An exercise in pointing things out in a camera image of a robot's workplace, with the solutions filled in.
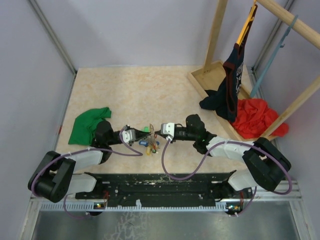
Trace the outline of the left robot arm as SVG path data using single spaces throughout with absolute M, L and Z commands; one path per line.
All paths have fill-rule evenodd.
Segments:
M 114 131 L 109 121 L 101 121 L 89 147 L 66 154 L 47 152 L 27 187 L 34 196 L 43 197 L 52 203 L 60 202 L 67 195 L 82 192 L 97 199 L 103 195 L 104 186 L 92 174 L 78 174 L 77 171 L 105 163 L 112 154 L 140 157 L 143 153 L 133 149 L 132 144 L 150 135 L 149 131 L 128 125 L 120 131 Z

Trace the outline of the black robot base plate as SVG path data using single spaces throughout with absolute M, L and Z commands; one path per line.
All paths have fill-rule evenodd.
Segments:
M 206 199 L 222 200 L 238 197 L 240 191 L 227 185 L 230 173 L 197 173 L 187 180 L 173 180 L 164 173 L 125 174 L 108 173 L 93 176 L 97 183 L 91 192 L 76 193 L 78 200 L 108 200 L 122 202 L 121 198 L 135 196 L 177 196 L 200 194 Z

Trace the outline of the large metal keyring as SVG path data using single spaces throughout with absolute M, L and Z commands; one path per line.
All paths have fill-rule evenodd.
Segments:
M 149 142 L 154 142 L 156 140 L 157 136 L 155 133 L 154 126 L 150 123 L 149 124 L 149 135 L 148 135 L 148 141 Z

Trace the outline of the bunch of tagged keys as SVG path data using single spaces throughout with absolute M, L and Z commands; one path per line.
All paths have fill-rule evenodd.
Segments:
M 145 126 L 142 131 L 149 132 L 149 127 Z M 158 153 L 160 143 L 156 141 L 156 139 L 154 142 L 150 142 L 148 141 L 148 137 L 146 137 L 139 141 L 139 145 L 146 147 L 146 154 L 148 156 Z

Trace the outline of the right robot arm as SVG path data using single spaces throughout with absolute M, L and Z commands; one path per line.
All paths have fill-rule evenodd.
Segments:
M 204 157 L 224 157 L 246 165 L 246 169 L 233 172 L 223 185 L 227 197 L 235 198 L 241 190 L 253 187 L 275 193 L 283 179 L 288 181 L 285 194 L 291 192 L 289 170 L 292 165 L 267 138 L 236 141 L 219 137 L 206 130 L 198 114 L 189 115 L 185 123 L 185 126 L 173 122 L 163 123 L 156 134 L 165 138 L 168 144 L 192 141 L 193 147 Z

